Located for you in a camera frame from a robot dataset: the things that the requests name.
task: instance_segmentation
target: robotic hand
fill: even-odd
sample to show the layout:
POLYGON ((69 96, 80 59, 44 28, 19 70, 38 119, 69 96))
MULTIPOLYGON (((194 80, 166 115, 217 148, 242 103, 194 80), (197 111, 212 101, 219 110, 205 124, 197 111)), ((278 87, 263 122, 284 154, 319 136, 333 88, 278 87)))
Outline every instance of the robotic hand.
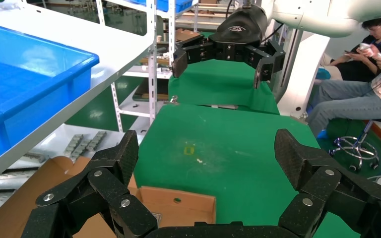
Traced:
POLYGON ((188 64, 211 59, 245 62, 256 68, 254 88, 269 81, 283 67, 285 53, 265 31, 272 19, 312 33, 345 37, 358 23, 381 17, 381 0, 245 0, 208 38, 198 36, 181 42, 175 52, 173 76, 188 64))

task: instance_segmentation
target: robotic finger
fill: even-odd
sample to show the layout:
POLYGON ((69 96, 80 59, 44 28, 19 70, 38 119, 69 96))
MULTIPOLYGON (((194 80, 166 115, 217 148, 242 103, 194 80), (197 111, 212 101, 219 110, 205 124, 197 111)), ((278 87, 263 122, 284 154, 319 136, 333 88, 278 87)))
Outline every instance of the robotic finger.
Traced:
POLYGON ((186 70, 188 64, 206 60, 244 62, 256 69, 254 88, 269 81, 282 69, 285 53, 275 41, 262 38, 268 25, 265 12, 257 5, 246 4, 231 14, 208 38, 194 37, 178 45, 174 53, 173 76, 186 70))

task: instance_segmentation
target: jeans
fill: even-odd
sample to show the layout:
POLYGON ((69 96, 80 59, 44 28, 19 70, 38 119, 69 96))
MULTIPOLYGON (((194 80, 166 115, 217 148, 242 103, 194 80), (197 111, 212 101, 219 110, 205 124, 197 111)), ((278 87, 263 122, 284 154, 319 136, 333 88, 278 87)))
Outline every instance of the jeans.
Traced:
POLYGON ((313 104, 316 106, 306 122, 315 137, 334 118, 381 119, 381 99, 367 82, 326 80, 320 84, 313 104))

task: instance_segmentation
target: green mat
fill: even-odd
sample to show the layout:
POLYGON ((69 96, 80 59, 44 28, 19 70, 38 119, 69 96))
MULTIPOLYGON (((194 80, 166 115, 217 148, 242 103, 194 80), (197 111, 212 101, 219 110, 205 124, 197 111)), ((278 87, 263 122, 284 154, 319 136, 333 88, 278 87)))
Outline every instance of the green mat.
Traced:
POLYGON ((255 70, 243 62, 208 60, 190 64, 180 78, 169 80, 169 98, 193 105, 239 105, 279 114, 268 85, 253 89, 255 70))
MULTIPOLYGON (((309 128, 289 117, 165 105, 141 143, 136 182, 216 196, 217 223, 277 225, 297 194, 274 156, 280 128, 318 147, 309 128)), ((359 235, 328 214, 315 238, 334 237, 359 235)))

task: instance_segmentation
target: blue storage tray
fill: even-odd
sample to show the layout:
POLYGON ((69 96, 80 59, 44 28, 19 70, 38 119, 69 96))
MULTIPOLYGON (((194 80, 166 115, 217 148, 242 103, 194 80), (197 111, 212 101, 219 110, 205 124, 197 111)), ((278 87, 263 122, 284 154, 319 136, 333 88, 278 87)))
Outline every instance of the blue storage tray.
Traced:
MULTIPOLYGON (((130 2, 147 6, 146 0, 130 0, 130 2)), ((176 13, 192 6, 192 0, 176 0, 176 13)), ((167 12, 169 10, 169 0, 157 0, 157 9, 167 12)))
POLYGON ((95 54, 0 27, 0 155, 88 91, 98 62, 95 54))

